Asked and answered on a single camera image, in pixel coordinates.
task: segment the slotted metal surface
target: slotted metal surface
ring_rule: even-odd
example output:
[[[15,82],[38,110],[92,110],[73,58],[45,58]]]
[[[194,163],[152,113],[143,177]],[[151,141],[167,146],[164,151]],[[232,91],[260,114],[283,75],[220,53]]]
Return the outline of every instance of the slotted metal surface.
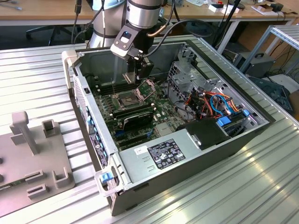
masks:
[[[0,223],[299,223],[298,122],[203,40],[168,40],[183,39],[200,47],[276,123],[235,156],[111,217],[93,180],[92,162],[64,83],[60,54],[72,46],[0,51],[0,134],[9,131],[13,111],[26,109],[31,126],[49,118],[58,121],[76,181],[75,188],[5,216]],[[204,62],[198,67],[214,76]]]
[[[299,26],[274,26],[271,33],[299,50]]]

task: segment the warning label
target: warning label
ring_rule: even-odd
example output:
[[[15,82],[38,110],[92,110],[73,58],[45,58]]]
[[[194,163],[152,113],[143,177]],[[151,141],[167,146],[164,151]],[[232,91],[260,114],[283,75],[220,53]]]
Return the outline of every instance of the warning label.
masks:
[[[148,151],[159,169],[164,169],[185,159],[184,154],[173,139],[149,147]]]

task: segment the wooden desk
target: wooden desk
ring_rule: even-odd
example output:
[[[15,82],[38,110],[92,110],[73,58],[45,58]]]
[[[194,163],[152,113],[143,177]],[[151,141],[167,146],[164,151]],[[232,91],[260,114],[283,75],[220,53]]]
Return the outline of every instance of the wooden desk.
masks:
[[[196,6],[193,5],[187,1],[184,2],[184,6],[182,7],[177,7],[178,15],[182,19],[202,19],[202,20],[213,20],[213,19],[222,19],[223,18],[223,13],[214,13],[211,10],[208,9],[207,5],[202,5],[202,6]],[[265,16],[254,9],[251,8],[253,5],[245,5],[244,10],[240,10],[237,14],[234,14],[232,17],[232,21],[235,19],[242,19],[245,21],[246,19],[256,19],[256,20],[284,20],[283,15],[271,15],[271,16]],[[170,14],[171,6],[165,6],[165,12],[164,15],[165,17],[168,18]],[[290,18],[296,18],[298,15],[295,14],[287,14],[285,20],[288,20]]]
[[[0,26],[73,24],[76,0],[18,0],[22,10],[0,6]],[[86,24],[93,18],[93,10],[86,0],[77,24]]]
[[[25,25],[65,25],[73,24],[75,19],[75,2],[76,0],[18,0],[21,11],[13,8],[0,7],[0,26],[25,26]],[[288,0],[286,4],[289,8],[296,8],[297,0]],[[170,14],[171,6],[165,6],[165,17]],[[178,15],[182,19],[196,18],[204,21],[221,21],[222,13],[213,13],[208,6],[200,7],[193,5],[187,1],[183,7],[177,7]],[[77,24],[86,24],[93,17],[93,10],[87,4],[86,0],[82,0],[82,10],[78,17]],[[264,16],[246,5],[246,8],[235,14],[231,19],[230,25],[218,52],[222,53],[229,39],[234,33],[236,27],[241,21],[287,21],[287,25],[291,25],[298,15],[288,14],[285,18],[281,15]]]
[[[291,9],[299,9],[296,5],[296,1],[297,0],[289,0],[288,4],[285,4],[285,0],[277,0],[276,2],[281,2]],[[223,13],[214,13],[208,9],[207,5],[202,5],[199,7],[187,1],[185,1],[183,5],[184,6],[182,7],[177,7],[178,15],[182,19],[193,18],[203,21],[221,21],[223,18]],[[292,25],[295,19],[299,16],[296,14],[287,14],[285,17],[282,14],[265,16],[252,9],[251,6],[252,5],[245,5],[244,10],[240,10],[237,14],[233,15],[232,19],[230,20],[232,23],[217,50],[220,54],[224,51],[228,41],[241,21],[286,21],[286,25]],[[170,10],[171,6],[165,7],[164,15],[166,18],[169,17]],[[174,14],[172,15],[172,21],[177,21]],[[267,52],[269,52],[275,46],[275,42],[271,44],[271,47],[267,49]]]

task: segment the black cable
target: black cable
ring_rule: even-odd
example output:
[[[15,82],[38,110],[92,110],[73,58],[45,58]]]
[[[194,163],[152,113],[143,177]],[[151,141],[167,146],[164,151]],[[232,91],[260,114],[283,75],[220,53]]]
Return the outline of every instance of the black cable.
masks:
[[[75,32],[75,27],[76,27],[76,24],[77,24],[78,15],[79,14],[76,14],[74,25],[73,25],[73,30],[71,31],[71,44],[74,43],[73,42],[73,40],[74,40],[74,32]]]
[[[273,53],[274,53],[274,51],[283,43],[284,41],[281,41],[275,48],[274,48],[274,50],[271,52],[271,54],[269,55],[269,56],[271,56]]]
[[[291,51],[291,45],[290,45],[290,48],[289,48],[289,52],[288,52],[288,55],[286,56],[286,59],[285,59],[285,62],[280,66],[279,69],[282,69],[284,66],[285,66],[285,63],[287,63],[287,60],[288,60],[288,57],[289,57],[289,54],[290,54],[290,51]]]
[[[74,39],[75,27],[76,27],[76,24],[77,24],[78,16],[81,13],[81,8],[82,8],[82,0],[77,0],[76,1],[76,5],[75,5],[75,14],[76,14],[76,17],[75,17],[73,29],[71,31],[71,44],[74,43],[73,39]]]
[[[104,43],[105,43],[105,35],[106,35],[106,24],[105,24],[105,14],[104,14],[104,7],[103,7],[103,27],[104,27],[104,36],[103,36],[103,44],[102,47],[104,47]]]
[[[81,30],[75,37],[75,40],[74,40],[74,43],[76,43],[76,39],[78,38],[78,36],[82,33],[85,33],[88,29],[89,29],[89,26],[93,23],[93,21],[95,20],[95,18],[97,18],[97,16],[101,13],[101,11],[103,10],[104,8],[104,4],[102,4],[100,10],[93,16],[92,20],[85,25],[85,28],[83,30]]]
[[[223,23],[223,21],[224,21],[226,12],[227,12],[227,10],[228,10],[228,4],[227,4],[227,6],[226,6],[225,13],[224,13],[224,15],[223,15],[222,21],[221,21],[221,23],[220,23],[220,25],[219,25],[219,27],[218,27],[218,29],[217,29],[217,31],[216,31],[216,34],[215,34],[215,36],[214,36],[214,38],[213,38],[213,42],[215,41],[215,38],[216,38],[216,36],[217,36],[217,34],[218,34],[218,32],[219,32],[219,29],[220,29],[220,27],[222,26],[222,23]]]
[[[180,107],[176,106],[175,103],[176,103],[177,101],[176,101],[175,103],[173,103],[173,102],[170,100],[170,97],[169,97],[169,86],[170,86],[170,82],[171,82],[171,79],[172,79],[173,75],[174,75],[174,73],[173,73],[173,74],[171,75],[171,77],[169,78],[169,81],[168,81],[168,84],[167,84],[167,98],[168,98],[169,102],[171,102],[171,104],[174,105],[175,107],[177,107],[178,109],[180,109],[180,110],[182,110],[182,111],[185,111],[186,113],[189,113],[189,114],[191,114],[192,116],[194,116],[190,111],[187,111],[187,110],[185,110],[185,109],[183,109],[183,108],[180,108]]]
[[[177,8],[176,8],[176,6],[174,5],[174,9],[173,9],[173,11],[174,11],[174,14],[175,14],[175,16],[176,16],[176,19],[177,19],[177,21],[178,22],[180,22],[181,20],[180,20],[180,18],[179,18],[179,16],[178,16],[178,12],[177,12]],[[194,35],[194,36],[196,36],[196,37],[209,37],[209,36],[211,36],[213,33],[214,33],[214,31],[213,31],[213,28],[212,28],[212,26],[210,26],[210,24],[208,24],[208,23],[206,23],[208,26],[209,26],[209,28],[211,29],[211,31],[212,31],[212,33],[210,34],[210,35],[208,35],[208,36],[202,36],[202,35],[199,35],[199,34],[197,34],[197,33],[194,33],[192,30],[188,30],[188,29],[186,29],[186,27],[184,27],[182,24],[182,27],[189,33],[189,34],[192,34],[192,35]]]
[[[213,41],[212,47],[214,47],[214,48],[216,47],[216,45],[217,45],[217,43],[218,43],[220,37],[222,36],[222,33],[226,30],[227,26],[229,25],[229,21],[230,21],[230,19],[233,17],[233,14],[234,14],[234,12],[235,12],[235,9],[236,9],[237,6],[239,5],[240,1],[241,1],[241,0],[235,0],[235,4],[234,4],[232,10],[230,11],[230,13],[229,13],[229,15],[228,15],[228,17],[227,17],[227,19],[226,19],[226,21],[225,21],[225,24],[224,24],[223,26],[221,26],[219,35],[216,35],[216,39]]]
[[[293,57],[293,55],[295,54],[296,51],[293,51],[292,55],[290,56],[290,58],[287,60],[287,62],[285,62],[285,64],[283,65],[283,67],[286,66],[286,64],[288,64],[288,62],[290,61],[290,59]]]
[[[149,57],[151,56],[152,54],[154,54],[158,48],[162,45],[162,43],[164,42],[164,40],[166,39],[166,37],[168,36],[168,34],[178,25],[182,24],[182,23],[186,23],[186,22],[197,22],[197,23],[202,23],[202,24],[205,24],[207,27],[210,27],[211,29],[211,33],[208,34],[208,35],[197,35],[199,37],[209,37],[213,34],[213,29],[211,27],[210,24],[206,23],[206,22],[203,22],[201,20],[197,20],[197,19],[188,19],[188,20],[180,20],[178,21],[177,23],[175,23],[172,27],[169,28],[169,30],[164,34],[164,36],[162,37],[162,39],[160,40],[160,42],[158,43],[158,45],[151,51],[149,52],[148,54],[146,55],[143,55],[142,57]]]

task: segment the metal bracket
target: metal bracket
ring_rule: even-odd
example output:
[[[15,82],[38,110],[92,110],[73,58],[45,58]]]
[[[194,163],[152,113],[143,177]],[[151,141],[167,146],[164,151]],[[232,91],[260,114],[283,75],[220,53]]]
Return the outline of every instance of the metal bracket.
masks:
[[[55,171],[52,170],[52,176],[55,183],[56,188],[63,188],[67,186],[71,180],[69,178],[69,174],[67,173],[66,168],[64,167],[64,176],[63,175],[56,175]]]
[[[69,67],[73,67],[73,64],[79,59],[75,50],[66,50],[61,54],[62,63],[64,66],[64,76],[66,81],[66,86],[68,89],[71,88],[71,79],[69,73]]]

